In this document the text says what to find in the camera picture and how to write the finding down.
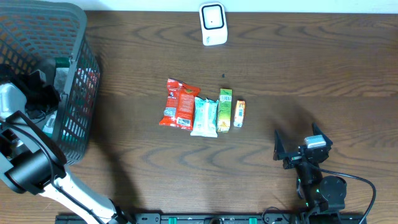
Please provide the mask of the green snack box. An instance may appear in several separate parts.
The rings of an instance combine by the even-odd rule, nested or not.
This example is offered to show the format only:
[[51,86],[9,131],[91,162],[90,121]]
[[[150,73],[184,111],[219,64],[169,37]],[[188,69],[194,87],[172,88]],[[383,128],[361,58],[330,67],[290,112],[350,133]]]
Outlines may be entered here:
[[217,114],[217,132],[227,133],[231,126],[231,108],[232,108],[232,95],[231,89],[220,89],[218,114]]

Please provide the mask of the white teal wipes packet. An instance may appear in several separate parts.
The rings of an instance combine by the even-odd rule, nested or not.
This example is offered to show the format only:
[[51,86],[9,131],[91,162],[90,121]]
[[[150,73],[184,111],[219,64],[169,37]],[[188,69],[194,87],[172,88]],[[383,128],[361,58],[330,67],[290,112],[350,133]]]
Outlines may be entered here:
[[216,118],[218,101],[211,99],[195,98],[195,114],[191,136],[217,138]]

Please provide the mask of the green white 3M packet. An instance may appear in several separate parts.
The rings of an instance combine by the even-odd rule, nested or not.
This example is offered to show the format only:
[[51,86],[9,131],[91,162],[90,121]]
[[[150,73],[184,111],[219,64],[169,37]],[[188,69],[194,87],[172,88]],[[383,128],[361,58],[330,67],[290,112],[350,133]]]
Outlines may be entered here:
[[[69,59],[65,57],[50,58],[45,61],[44,65],[44,68],[47,69],[47,72],[53,75],[52,86],[59,93],[59,95],[62,96],[70,68]],[[46,124],[42,128],[42,131],[50,138],[53,135],[56,117],[57,110],[54,110],[53,113],[49,115]]]

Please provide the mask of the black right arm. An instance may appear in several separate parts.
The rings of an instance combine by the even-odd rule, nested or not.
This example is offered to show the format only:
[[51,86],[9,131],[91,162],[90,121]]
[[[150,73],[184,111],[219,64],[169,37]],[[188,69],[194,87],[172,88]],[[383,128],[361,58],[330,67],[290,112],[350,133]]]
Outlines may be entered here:
[[277,131],[273,160],[283,161],[284,169],[295,169],[297,194],[305,199],[306,211],[290,218],[290,223],[340,223],[339,211],[345,208],[346,181],[341,177],[322,175],[319,164],[329,157],[333,142],[312,124],[313,135],[295,152],[287,152]]

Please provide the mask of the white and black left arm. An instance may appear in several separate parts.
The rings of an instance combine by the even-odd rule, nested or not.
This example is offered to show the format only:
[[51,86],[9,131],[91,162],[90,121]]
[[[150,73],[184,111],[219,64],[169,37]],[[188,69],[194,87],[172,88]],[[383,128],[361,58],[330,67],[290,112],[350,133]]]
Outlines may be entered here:
[[29,140],[28,150],[8,159],[1,156],[1,180],[13,191],[51,198],[82,217],[87,223],[135,223],[110,199],[88,188],[67,167],[61,149],[21,110],[1,121]]

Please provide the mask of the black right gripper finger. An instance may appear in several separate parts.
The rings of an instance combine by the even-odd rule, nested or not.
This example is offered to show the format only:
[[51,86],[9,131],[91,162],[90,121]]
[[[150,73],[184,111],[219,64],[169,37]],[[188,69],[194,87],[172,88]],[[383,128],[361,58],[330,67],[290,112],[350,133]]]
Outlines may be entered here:
[[279,161],[285,158],[285,149],[282,144],[279,132],[277,130],[274,131],[274,140],[275,143],[274,143],[273,160]]
[[333,145],[333,141],[323,133],[323,131],[318,127],[316,123],[312,123],[312,131],[314,136],[321,135],[325,140],[327,146]]

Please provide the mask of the red snack packet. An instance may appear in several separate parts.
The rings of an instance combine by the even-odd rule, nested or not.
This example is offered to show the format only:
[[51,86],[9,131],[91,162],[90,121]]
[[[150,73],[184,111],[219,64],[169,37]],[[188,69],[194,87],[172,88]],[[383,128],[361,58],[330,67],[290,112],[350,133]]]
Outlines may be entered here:
[[192,131],[195,98],[200,93],[200,88],[169,78],[167,91],[164,116],[159,124]]

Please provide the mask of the small orange candy box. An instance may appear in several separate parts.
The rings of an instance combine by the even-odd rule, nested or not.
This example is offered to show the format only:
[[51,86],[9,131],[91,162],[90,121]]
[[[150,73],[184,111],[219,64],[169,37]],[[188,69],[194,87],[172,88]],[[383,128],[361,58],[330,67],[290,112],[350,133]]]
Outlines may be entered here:
[[243,125],[244,115],[246,110],[246,102],[244,100],[238,100],[236,102],[235,112],[234,112],[234,127],[240,128]]

